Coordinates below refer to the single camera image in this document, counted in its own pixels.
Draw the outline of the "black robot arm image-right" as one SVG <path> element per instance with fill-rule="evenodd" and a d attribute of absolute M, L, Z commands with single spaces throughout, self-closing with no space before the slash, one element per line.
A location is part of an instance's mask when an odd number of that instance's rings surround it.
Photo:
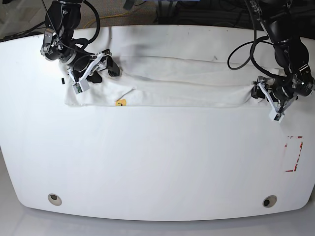
<path fill-rule="evenodd" d="M 260 72 L 274 79 L 270 88 L 272 98 L 283 108 L 295 95 L 306 97 L 315 89 L 315 79 L 308 65 L 309 52 L 298 35 L 288 0 L 252 0 L 251 6 L 267 34 L 252 44 L 251 61 Z M 253 53 L 256 45 L 266 39 L 273 44 L 276 62 L 285 76 L 272 74 L 255 61 Z"/>

